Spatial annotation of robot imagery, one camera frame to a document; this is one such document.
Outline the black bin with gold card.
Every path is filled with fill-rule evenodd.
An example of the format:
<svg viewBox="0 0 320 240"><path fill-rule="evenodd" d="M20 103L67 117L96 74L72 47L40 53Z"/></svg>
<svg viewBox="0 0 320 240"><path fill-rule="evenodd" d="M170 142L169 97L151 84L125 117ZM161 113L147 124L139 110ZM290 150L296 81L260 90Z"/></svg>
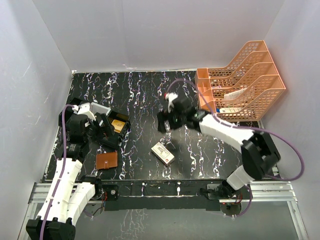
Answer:
<svg viewBox="0 0 320 240"><path fill-rule="evenodd" d="M100 114L99 118L102 135L98 141L102 145L117 150L131 128L130 117L111 110L108 114Z"/></svg>

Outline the brown leather card holder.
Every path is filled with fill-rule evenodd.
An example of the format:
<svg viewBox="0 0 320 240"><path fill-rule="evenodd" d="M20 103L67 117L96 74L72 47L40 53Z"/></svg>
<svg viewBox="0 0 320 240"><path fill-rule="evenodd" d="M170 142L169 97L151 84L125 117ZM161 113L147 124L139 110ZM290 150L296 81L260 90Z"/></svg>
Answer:
<svg viewBox="0 0 320 240"><path fill-rule="evenodd" d="M118 166L118 153L114 151L97 154L95 166L97 170L116 168Z"/></svg>

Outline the white phone box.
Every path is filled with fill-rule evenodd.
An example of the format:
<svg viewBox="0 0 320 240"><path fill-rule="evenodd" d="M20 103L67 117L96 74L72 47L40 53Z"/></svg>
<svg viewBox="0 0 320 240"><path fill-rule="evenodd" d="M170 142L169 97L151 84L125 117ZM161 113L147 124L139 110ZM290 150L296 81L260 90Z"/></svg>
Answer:
<svg viewBox="0 0 320 240"><path fill-rule="evenodd" d="M152 148L151 152L160 160L165 166L169 166L175 159L174 155L167 150L161 143L157 142Z"/></svg>

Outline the orange mesh file organizer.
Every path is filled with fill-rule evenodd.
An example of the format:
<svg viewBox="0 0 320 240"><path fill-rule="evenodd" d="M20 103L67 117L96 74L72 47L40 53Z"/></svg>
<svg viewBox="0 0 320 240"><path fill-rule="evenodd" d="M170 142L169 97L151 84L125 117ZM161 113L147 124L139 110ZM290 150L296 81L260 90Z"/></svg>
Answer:
<svg viewBox="0 0 320 240"><path fill-rule="evenodd" d="M228 122L260 121L286 90L286 86L264 40L246 42L224 67L198 68L195 73L198 105L213 110ZM247 90L233 100L228 94ZM235 113L217 113L220 108L242 108Z"/></svg>

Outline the white plastic bin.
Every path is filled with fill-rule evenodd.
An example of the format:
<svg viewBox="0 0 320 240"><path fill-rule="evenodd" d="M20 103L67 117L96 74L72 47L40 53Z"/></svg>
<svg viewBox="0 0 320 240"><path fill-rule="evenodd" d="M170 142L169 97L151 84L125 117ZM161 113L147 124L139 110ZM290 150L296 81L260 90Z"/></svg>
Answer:
<svg viewBox="0 0 320 240"><path fill-rule="evenodd" d="M106 107L104 105L100 105L97 104L95 102L91 102L91 112L96 116L97 114L105 114L106 116L109 115L109 113L111 112L111 108L110 107Z"/></svg>

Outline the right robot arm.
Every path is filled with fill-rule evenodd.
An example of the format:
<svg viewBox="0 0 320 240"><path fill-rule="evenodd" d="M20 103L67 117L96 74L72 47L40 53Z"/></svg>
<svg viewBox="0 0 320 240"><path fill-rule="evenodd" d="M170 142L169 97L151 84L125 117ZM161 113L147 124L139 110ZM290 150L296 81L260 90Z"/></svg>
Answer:
<svg viewBox="0 0 320 240"><path fill-rule="evenodd" d="M222 120L207 110L197 108L186 96L171 92L166 93L164 99L168 107L157 114L159 132L166 133L166 122L171 130L187 126L203 135L217 138L241 153L242 164L226 179L213 189L200 189L201 195L206 198L230 199L242 187L262 180L280 161L280 153L269 133L240 128Z"/></svg>

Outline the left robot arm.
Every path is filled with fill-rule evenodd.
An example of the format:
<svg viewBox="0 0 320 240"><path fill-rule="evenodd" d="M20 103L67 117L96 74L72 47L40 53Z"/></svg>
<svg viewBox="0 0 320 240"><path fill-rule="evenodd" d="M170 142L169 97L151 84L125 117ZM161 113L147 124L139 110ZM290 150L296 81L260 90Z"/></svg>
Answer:
<svg viewBox="0 0 320 240"><path fill-rule="evenodd" d="M73 240L77 221L90 199L99 194L99 180L94 176L76 178L89 152L90 141L100 141L114 134L108 120L111 108L94 102L66 104L59 116L62 128L62 156L42 208L29 219L26 232L32 240Z"/></svg>

